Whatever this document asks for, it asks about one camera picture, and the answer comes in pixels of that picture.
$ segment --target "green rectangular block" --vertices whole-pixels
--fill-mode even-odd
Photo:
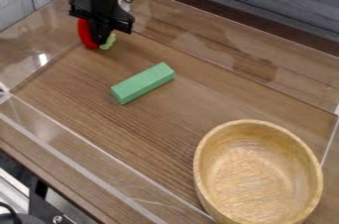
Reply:
[[[161,62],[111,87],[111,93],[121,104],[135,100],[175,78],[174,69]]]

